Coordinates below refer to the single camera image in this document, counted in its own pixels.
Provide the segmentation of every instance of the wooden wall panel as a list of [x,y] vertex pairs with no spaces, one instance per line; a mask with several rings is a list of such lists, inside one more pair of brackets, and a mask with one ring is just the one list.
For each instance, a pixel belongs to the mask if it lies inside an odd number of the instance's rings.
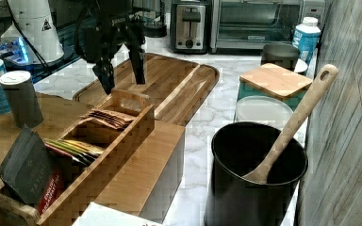
[[362,0],[334,0],[318,70],[339,76],[309,123],[298,225],[362,225]]

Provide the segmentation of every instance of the wooden spoon handle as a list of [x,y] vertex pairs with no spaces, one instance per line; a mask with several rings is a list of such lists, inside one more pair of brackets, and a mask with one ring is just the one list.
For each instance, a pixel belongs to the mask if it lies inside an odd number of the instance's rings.
[[[269,153],[266,158],[260,163],[257,168],[252,171],[255,172],[255,177],[248,176],[249,174],[243,176],[249,180],[255,180],[259,183],[265,183],[267,181],[267,176],[272,164],[277,160],[278,156],[284,151],[284,149],[289,144],[290,140],[302,126],[304,121],[312,112],[313,108],[319,102],[323,94],[328,90],[331,84],[334,82],[337,77],[337,68],[333,65],[327,64],[323,66],[320,72],[317,74],[317,77],[314,79],[307,93],[304,95],[304,98],[299,103],[298,107],[293,112],[292,116],[288,120],[284,129],[281,131],[281,134],[278,136],[277,140],[273,143]],[[264,178],[263,180],[258,180],[257,176]]]

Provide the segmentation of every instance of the white countertop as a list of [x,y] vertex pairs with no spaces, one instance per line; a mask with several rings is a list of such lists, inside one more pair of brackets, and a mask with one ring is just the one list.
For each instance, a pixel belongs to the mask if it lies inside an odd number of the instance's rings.
[[[215,88],[186,126],[184,176],[163,222],[166,226],[203,226],[206,210],[206,194],[210,178],[212,153],[210,142],[214,134],[223,126],[233,122],[239,91],[239,76],[260,65],[260,56],[226,55],[179,55],[170,50],[170,36],[147,38],[144,45],[147,53],[177,57],[207,64],[220,72]],[[128,59],[123,46],[112,60],[113,67]],[[69,67],[35,84],[38,92],[61,96],[72,100],[73,96],[96,79],[91,64],[78,60]],[[306,123],[298,132],[297,139],[303,143]],[[296,192],[283,221],[283,226],[293,225]],[[88,211],[83,215],[83,224],[94,225],[96,215],[88,219]]]

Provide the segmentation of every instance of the bottle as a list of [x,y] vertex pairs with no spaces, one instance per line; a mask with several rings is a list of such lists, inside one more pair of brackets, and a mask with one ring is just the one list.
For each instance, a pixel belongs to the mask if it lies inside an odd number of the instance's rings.
[[299,59],[310,65],[311,57],[319,41],[320,29],[317,27],[319,20],[314,17],[304,17],[303,23],[295,28],[292,45],[298,48],[301,53]]

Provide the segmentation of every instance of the toaster oven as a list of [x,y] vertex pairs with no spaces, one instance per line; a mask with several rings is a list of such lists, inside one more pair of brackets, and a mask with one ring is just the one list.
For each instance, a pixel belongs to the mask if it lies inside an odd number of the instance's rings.
[[209,52],[291,43],[304,16],[323,21],[325,0],[213,0]]

